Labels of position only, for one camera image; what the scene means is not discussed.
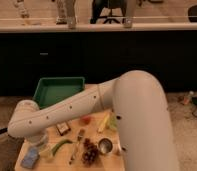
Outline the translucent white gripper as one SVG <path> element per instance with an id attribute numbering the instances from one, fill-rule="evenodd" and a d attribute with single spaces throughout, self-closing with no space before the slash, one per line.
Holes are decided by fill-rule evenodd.
<path id="1" fill-rule="evenodd" d="M 38 150 L 39 155 L 44 159 L 52 159 L 53 154 L 49 145 L 49 136 L 46 131 L 41 131 L 27 139 L 31 147 Z"/>

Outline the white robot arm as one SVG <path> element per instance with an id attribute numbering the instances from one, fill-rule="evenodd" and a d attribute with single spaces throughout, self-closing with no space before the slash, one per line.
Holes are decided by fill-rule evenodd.
<path id="1" fill-rule="evenodd" d="M 7 131 L 33 144 L 61 122 L 111 109 L 117 117 L 125 171 L 180 171 L 165 92 L 152 74 L 133 70 L 95 84 L 50 107 L 20 101 Z"/>

